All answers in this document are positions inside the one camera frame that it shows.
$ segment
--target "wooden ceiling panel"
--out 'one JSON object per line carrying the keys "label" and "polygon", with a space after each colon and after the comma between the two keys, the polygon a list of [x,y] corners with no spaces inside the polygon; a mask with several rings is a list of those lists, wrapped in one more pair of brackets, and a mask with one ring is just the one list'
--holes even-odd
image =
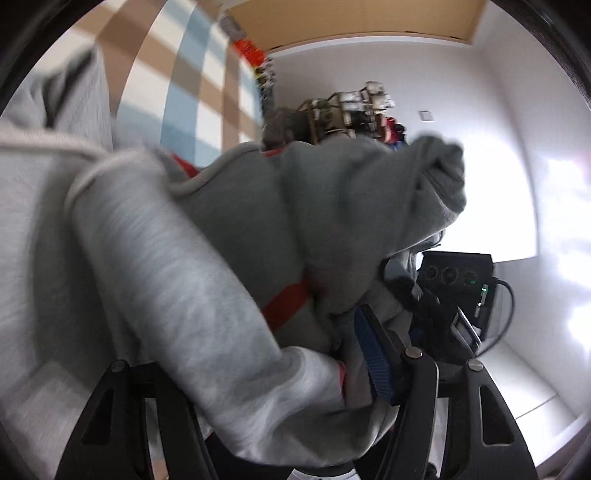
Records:
{"label": "wooden ceiling panel", "polygon": [[326,38],[415,33],[470,42],[486,0],[249,0],[230,9],[264,50]]}

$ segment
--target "metal screw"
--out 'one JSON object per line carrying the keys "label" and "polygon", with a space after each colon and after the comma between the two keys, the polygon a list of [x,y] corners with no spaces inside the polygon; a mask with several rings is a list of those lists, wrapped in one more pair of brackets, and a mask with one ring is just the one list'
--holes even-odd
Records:
{"label": "metal screw", "polygon": [[484,365],[482,365],[482,362],[480,360],[472,358],[468,360],[468,368],[473,372],[481,372],[482,370],[484,370]]}
{"label": "metal screw", "polygon": [[127,362],[125,360],[115,360],[111,364],[111,371],[114,373],[121,372],[125,368],[126,365],[127,365]]}
{"label": "metal screw", "polygon": [[423,356],[423,351],[417,346],[407,348],[404,353],[407,354],[407,357],[412,358],[413,360]]}

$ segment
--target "gray sweatshirt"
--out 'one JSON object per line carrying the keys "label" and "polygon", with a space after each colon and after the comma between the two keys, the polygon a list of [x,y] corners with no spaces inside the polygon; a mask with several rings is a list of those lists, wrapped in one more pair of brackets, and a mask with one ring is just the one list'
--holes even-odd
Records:
{"label": "gray sweatshirt", "polygon": [[[29,76],[0,121],[0,419],[40,478],[117,356],[158,361],[254,462],[343,463],[393,424],[346,313],[365,298],[407,331],[376,271],[391,254],[411,264],[463,210],[459,147],[335,139],[268,158],[248,144],[186,180],[116,130],[96,51]],[[309,300],[271,332],[261,311],[304,278]],[[343,398],[340,345],[365,394]]]}

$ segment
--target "black device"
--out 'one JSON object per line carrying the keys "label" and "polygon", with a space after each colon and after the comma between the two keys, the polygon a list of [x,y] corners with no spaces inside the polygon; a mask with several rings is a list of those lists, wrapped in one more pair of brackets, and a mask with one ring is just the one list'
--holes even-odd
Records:
{"label": "black device", "polygon": [[423,254],[417,283],[442,303],[457,305],[486,339],[497,281],[488,254],[430,251]]}

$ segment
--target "black bracket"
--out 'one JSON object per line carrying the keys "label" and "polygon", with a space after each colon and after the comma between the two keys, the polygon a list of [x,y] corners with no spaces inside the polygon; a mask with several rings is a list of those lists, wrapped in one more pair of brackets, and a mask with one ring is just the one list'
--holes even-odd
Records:
{"label": "black bracket", "polygon": [[105,372],[74,428],[56,480],[154,480],[145,399],[155,398],[166,465],[174,480],[217,480],[193,405],[157,364]]}

